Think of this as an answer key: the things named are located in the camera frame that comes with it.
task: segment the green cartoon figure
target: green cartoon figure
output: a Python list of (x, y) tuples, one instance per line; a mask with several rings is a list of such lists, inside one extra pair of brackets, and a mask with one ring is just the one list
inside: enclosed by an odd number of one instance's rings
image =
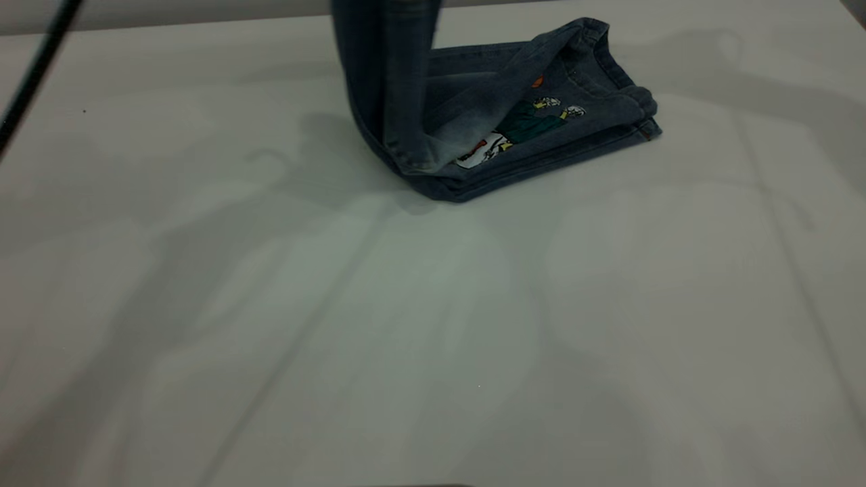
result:
[[(541, 86), (543, 81), (544, 78), (540, 77), (533, 84), (533, 88)], [(456, 163), (467, 169), (478, 166), (480, 163), (504, 153), (514, 144), (532, 140), (543, 133), (562, 127), (568, 123), (569, 118), (579, 117), (586, 113), (582, 107), (570, 106), (562, 110), (559, 116), (536, 116), (536, 112), (540, 109), (558, 107), (560, 104), (559, 99), (551, 97), (538, 98), (535, 101), (518, 101), (496, 126), (496, 129), (481, 140), (472, 152), (458, 158)], [(485, 146), (489, 146), (489, 148), (482, 151), (481, 149)]]

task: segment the folded jeans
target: folded jeans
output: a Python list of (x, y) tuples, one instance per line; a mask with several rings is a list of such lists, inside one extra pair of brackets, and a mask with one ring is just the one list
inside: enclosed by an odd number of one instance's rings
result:
[(468, 201), (652, 140), (652, 94), (582, 18), (529, 42), (431, 49), (438, 0), (333, 0), (352, 115), (416, 191)]

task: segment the jeans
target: jeans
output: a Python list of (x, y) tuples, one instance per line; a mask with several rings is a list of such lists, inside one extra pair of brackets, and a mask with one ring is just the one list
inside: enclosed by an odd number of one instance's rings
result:
[(352, 115), (416, 191), (464, 202), (652, 140), (656, 102), (582, 18), (529, 42), (432, 49), (440, 0), (332, 0)]

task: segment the cartoon print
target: cartoon print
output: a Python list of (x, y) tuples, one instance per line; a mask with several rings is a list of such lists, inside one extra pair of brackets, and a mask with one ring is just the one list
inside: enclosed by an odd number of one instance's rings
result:
[[(544, 76), (540, 76), (533, 83), (533, 88), (538, 88), (543, 83)], [(579, 117), (586, 113), (582, 107), (572, 105), (562, 110), (559, 116), (539, 117), (535, 115), (542, 108), (558, 107), (561, 103), (559, 99), (549, 96), (538, 98), (535, 101), (518, 101), (505, 116), (505, 119), (496, 126), (496, 129), (478, 142), (471, 152), (457, 158), (456, 163), (466, 169), (478, 166), (480, 163), (504, 153), (514, 144), (532, 140), (543, 133), (562, 127), (568, 123), (569, 118)], [(480, 152), (483, 147), (487, 146), (489, 148), (486, 151)]]

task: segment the blue denim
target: blue denim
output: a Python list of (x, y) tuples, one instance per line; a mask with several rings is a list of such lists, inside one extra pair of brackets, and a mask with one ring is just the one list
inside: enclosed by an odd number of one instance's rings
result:
[(332, 0), (352, 114), (418, 192), (468, 201), (652, 140), (656, 102), (582, 18), (529, 42), (432, 49), (440, 0)]

